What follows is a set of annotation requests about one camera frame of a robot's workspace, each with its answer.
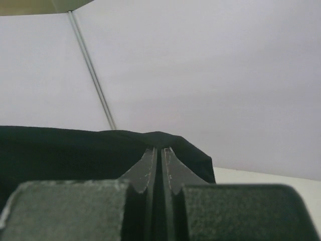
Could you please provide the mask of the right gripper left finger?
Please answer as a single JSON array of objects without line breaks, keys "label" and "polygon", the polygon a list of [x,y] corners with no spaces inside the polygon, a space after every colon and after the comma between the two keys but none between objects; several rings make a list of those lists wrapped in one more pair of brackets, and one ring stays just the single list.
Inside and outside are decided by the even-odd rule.
[{"label": "right gripper left finger", "polygon": [[157,149],[146,149],[137,163],[129,168],[118,180],[127,181],[139,193],[152,195],[157,166]]}]

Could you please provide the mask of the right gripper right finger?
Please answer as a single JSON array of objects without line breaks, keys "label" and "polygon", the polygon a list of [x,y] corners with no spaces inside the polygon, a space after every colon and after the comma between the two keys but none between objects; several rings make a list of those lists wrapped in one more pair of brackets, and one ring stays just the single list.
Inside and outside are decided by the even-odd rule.
[{"label": "right gripper right finger", "polygon": [[180,161],[171,148],[162,149],[162,162],[165,167],[169,186],[174,195],[177,195],[186,185],[208,185],[182,161]]}]

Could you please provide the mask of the black t shirt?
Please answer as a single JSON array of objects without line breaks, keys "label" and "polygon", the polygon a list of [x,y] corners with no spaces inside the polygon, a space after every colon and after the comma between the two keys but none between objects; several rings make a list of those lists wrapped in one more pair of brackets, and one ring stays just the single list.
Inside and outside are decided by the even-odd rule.
[{"label": "black t shirt", "polygon": [[[139,194],[118,178],[153,148],[153,193]],[[163,170],[165,148],[215,183],[211,158],[180,136],[1,127],[1,240],[175,239],[185,205]]]}]

